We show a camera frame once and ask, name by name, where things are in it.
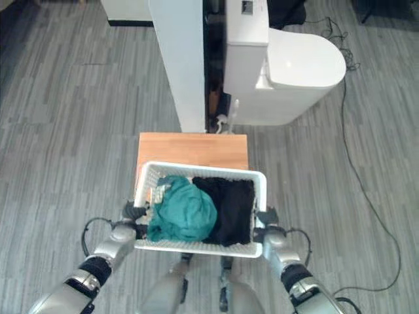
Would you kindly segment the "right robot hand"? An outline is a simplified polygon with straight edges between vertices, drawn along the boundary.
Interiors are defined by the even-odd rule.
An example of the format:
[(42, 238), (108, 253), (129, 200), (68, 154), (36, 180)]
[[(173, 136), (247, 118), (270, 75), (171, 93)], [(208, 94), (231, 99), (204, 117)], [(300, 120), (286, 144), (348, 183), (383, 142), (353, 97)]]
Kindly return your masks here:
[(279, 226), (278, 214), (274, 207), (268, 206), (265, 211), (257, 211), (256, 218), (260, 222), (262, 228)]

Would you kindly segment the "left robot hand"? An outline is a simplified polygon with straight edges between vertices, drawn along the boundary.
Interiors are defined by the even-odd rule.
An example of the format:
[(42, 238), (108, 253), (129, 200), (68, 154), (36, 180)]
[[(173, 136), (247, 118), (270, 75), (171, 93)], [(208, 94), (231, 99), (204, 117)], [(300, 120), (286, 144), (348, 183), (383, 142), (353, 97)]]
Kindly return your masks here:
[(124, 223), (137, 224), (137, 221), (147, 215), (149, 207), (136, 207), (133, 201), (127, 201), (122, 209), (121, 220)]

